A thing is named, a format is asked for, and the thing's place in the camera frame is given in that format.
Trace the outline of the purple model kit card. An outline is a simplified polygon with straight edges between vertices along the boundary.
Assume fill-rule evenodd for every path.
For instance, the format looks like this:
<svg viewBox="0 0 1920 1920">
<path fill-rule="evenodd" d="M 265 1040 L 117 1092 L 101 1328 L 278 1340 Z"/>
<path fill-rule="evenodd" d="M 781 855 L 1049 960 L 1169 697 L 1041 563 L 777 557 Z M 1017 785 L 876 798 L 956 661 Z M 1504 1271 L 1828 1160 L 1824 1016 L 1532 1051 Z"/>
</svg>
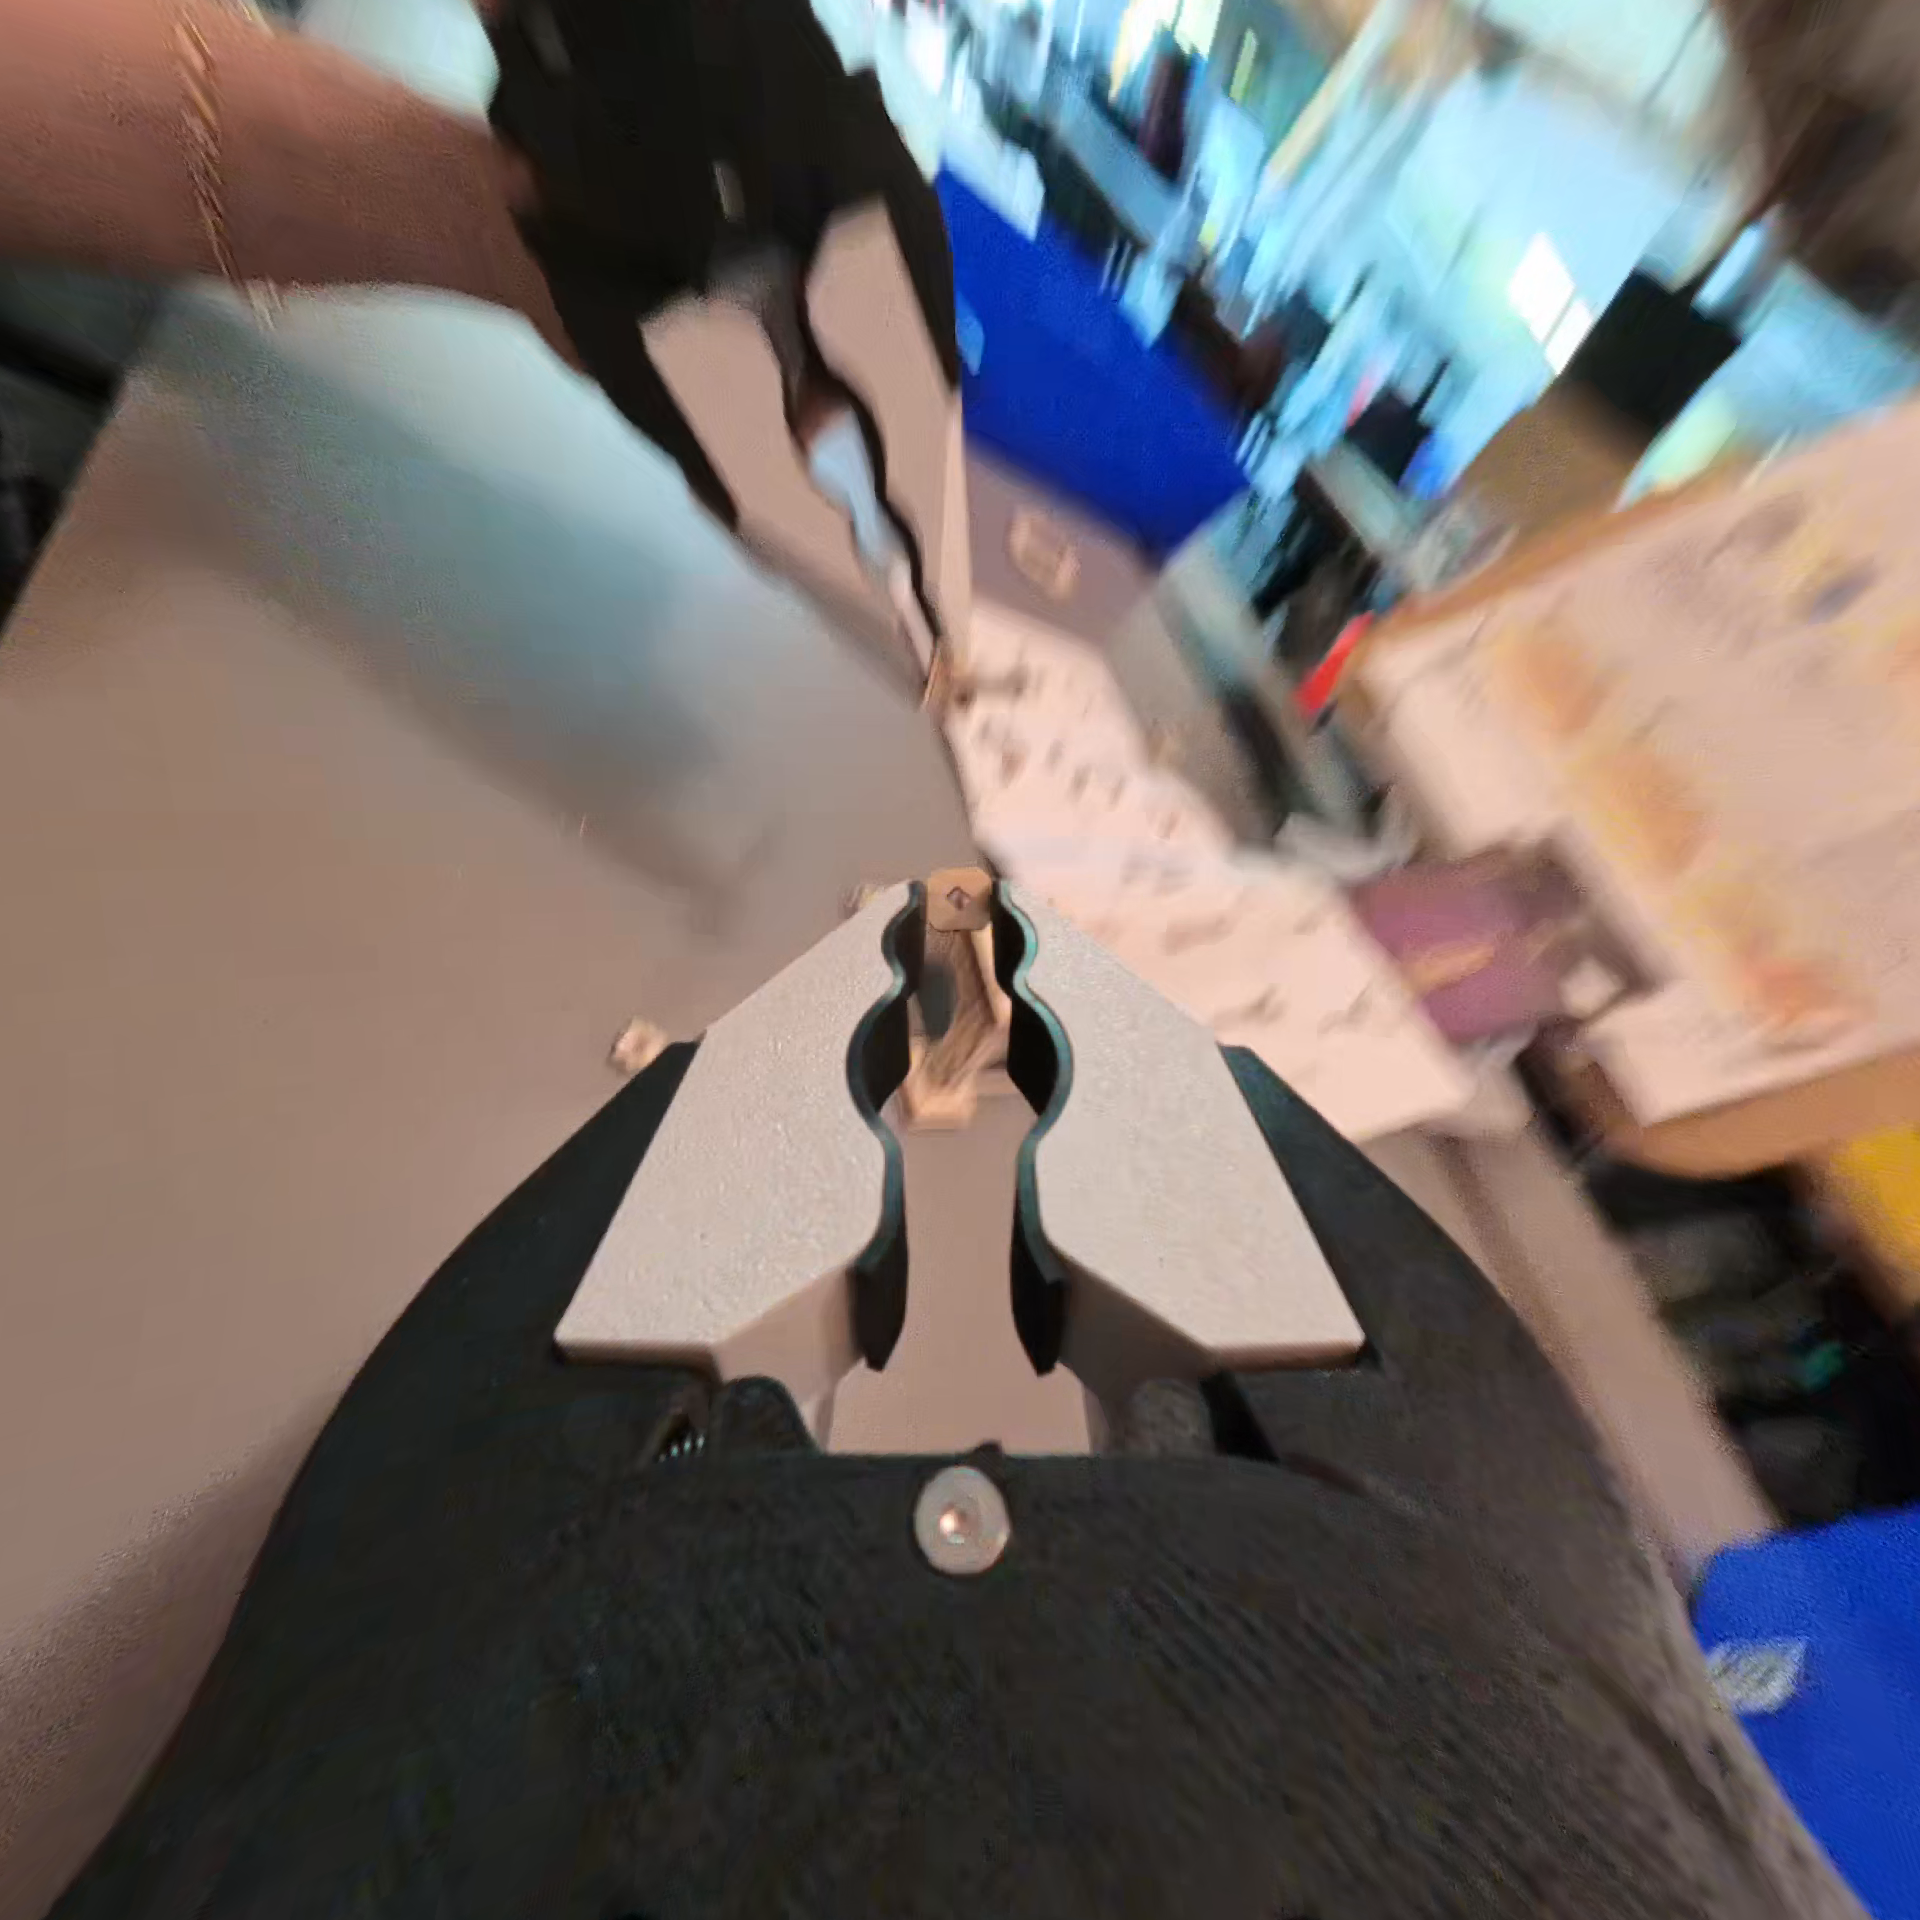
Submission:
<svg viewBox="0 0 1920 1920">
<path fill-rule="evenodd" d="M 1555 844 L 1420 860 L 1346 900 L 1452 1046 L 1577 1031 L 1661 988 Z"/>
</svg>

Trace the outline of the blue plastic bin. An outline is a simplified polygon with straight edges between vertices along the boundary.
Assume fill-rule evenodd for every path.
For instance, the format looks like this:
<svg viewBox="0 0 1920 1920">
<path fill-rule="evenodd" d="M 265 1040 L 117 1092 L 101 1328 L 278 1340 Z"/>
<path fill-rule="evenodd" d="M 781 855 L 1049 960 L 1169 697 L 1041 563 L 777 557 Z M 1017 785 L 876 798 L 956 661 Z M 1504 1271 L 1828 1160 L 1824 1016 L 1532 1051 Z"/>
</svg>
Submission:
<svg viewBox="0 0 1920 1920">
<path fill-rule="evenodd" d="M 1171 348 L 1141 340 L 1059 227 L 1021 233 L 950 169 L 934 187 L 971 443 L 1171 559 L 1248 488 L 1235 418 Z"/>
</svg>

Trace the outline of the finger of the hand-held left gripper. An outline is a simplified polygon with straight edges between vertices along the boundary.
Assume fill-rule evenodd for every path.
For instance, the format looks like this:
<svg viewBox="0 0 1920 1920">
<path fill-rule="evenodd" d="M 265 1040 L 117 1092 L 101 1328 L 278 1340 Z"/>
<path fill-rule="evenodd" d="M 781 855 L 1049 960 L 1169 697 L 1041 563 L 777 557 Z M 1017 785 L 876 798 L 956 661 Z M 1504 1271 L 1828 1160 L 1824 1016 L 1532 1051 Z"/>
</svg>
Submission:
<svg viewBox="0 0 1920 1920">
<path fill-rule="evenodd" d="M 885 205 L 839 214 L 811 264 L 806 323 L 837 408 L 806 465 L 851 525 L 885 622 L 964 638 L 971 615 L 962 391 Z"/>
<path fill-rule="evenodd" d="M 883 485 L 877 427 L 808 352 L 789 297 L 681 301 L 640 340 L 730 498 L 747 559 L 896 693 L 934 703 L 946 647 L 918 535 Z"/>
</svg>

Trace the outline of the folded assembly instruction sheet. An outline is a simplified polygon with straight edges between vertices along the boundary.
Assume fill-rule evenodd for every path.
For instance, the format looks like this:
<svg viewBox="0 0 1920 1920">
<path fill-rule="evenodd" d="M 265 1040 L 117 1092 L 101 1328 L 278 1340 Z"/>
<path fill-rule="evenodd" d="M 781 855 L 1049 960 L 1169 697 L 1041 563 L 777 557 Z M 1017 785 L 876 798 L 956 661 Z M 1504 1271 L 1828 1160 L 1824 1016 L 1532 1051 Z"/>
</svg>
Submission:
<svg viewBox="0 0 1920 1920">
<path fill-rule="evenodd" d="M 1240 846 L 1091 643 L 980 601 L 946 712 L 989 861 L 1365 1142 L 1465 1118 L 1474 1071 L 1324 870 Z"/>
</svg>

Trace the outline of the blue bin with white label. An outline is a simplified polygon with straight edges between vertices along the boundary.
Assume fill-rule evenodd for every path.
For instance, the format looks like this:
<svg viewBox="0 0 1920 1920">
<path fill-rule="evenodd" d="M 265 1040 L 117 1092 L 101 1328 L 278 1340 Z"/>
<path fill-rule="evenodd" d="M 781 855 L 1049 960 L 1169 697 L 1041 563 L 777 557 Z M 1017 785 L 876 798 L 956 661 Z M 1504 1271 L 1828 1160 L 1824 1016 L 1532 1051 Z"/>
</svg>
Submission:
<svg viewBox="0 0 1920 1920">
<path fill-rule="evenodd" d="M 1693 1593 L 1722 1703 L 1880 1918 L 1919 1916 L 1919 1508 L 1727 1549 Z"/>
</svg>

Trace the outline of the black monitor screen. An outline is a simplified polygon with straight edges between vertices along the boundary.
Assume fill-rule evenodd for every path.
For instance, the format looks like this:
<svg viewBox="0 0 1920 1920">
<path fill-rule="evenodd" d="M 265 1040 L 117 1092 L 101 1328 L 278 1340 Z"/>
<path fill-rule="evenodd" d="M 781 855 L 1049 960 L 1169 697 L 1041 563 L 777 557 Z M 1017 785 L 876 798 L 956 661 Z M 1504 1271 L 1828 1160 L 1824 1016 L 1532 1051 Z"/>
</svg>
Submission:
<svg viewBox="0 0 1920 1920">
<path fill-rule="evenodd" d="M 1559 381 L 1656 434 L 1681 418 L 1741 345 L 1740 323 L 1702 312 L 1688 290 L 1636 267 Z"/>
</svg>

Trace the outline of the rounded plywood board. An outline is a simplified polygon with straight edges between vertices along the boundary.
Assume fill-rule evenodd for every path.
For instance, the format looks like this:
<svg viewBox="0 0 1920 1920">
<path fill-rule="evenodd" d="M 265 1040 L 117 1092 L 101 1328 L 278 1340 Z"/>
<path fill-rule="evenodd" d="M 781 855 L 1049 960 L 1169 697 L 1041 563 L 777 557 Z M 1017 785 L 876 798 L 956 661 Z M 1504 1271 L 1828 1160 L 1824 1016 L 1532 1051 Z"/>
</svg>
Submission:
<svg viewBox="0 0 1920 1920">
<path fill-rule="evenodd" d="M 1609 512 L 1646 447 L 1646 431 L 1588 388 L 1555 382 L 1477 452 L 1458 493 L 1526 540 Z"/>
</svg>

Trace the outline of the yellow bin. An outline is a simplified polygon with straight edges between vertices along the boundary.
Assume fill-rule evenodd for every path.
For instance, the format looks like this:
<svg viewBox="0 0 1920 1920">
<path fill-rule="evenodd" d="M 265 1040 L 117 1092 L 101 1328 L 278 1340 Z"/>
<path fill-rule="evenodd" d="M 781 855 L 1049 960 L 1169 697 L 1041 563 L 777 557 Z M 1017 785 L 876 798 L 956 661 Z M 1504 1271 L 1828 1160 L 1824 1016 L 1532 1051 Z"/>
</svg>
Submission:
<svg viewBox="0 0 1920 1920">
<path fill-rule="evenodd" d="M 1824 1151 L 1811 1180 L 1880 1287 L 1890 1314 L 1919 1308 L 1919 1128 Z"/>
</svg>

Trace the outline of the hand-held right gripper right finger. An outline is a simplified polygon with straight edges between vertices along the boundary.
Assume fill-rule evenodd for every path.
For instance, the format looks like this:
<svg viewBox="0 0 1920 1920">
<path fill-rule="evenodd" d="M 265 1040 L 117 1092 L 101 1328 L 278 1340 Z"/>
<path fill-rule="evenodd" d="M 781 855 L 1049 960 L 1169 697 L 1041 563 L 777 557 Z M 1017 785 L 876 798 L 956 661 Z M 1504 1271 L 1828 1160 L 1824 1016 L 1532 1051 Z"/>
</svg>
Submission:
<svg viewBox="0 0 1920 1920">
<path fill-rule="evenodd" d="M 1212 1031 L 1027 890 L 998 886 L 1015 1151 L 1010 1294 L 1035 1375 L 1112 1452 L 1154 1382 L 1324 1371 L 1358 1312 Z"/>
</svg>

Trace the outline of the grey desk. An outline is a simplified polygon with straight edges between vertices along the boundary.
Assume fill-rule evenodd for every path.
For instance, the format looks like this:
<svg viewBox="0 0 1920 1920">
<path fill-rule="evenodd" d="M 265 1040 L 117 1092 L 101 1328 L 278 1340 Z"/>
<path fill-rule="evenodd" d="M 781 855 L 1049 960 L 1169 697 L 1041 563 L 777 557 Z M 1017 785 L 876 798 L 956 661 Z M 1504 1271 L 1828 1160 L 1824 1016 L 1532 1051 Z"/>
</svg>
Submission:
<svg viewBox="0 0 1920 1920">
<path fill-rule="evenodd" d="M 6 1916 L 1862 1916 L 1532 1331 L 825 1452 L 556 1320 L 920 728 L 526 323 L 155 326 L 6 636 Z"/>
</svg>

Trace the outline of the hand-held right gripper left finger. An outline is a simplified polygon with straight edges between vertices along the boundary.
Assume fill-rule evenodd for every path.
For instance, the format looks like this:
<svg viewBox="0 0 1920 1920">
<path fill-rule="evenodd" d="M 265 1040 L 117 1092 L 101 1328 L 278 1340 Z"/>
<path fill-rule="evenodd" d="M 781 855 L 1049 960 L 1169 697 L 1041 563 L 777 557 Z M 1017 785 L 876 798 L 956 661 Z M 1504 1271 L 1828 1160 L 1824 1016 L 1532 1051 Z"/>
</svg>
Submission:
<svg viewBox="0 0 1920 1920">
<path fill-rule="evenodd" d="M 839 1385 L 906 1326 L 891 1105 L 920 981 L 920 888 L 877 890 L 693 1046 L 556 1323 L 581 1364 L 774 1380 L 825 1444 Z"/>
</svg>

